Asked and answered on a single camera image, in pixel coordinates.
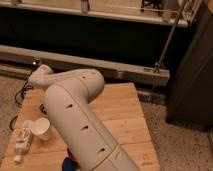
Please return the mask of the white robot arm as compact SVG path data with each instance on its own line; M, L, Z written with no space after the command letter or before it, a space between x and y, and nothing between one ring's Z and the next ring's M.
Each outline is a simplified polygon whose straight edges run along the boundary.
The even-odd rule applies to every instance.
M43 64L30 75L29 83L44 91L47 117L81 171L139 171L90 107L105 86L100 71L74 69L56 73Z

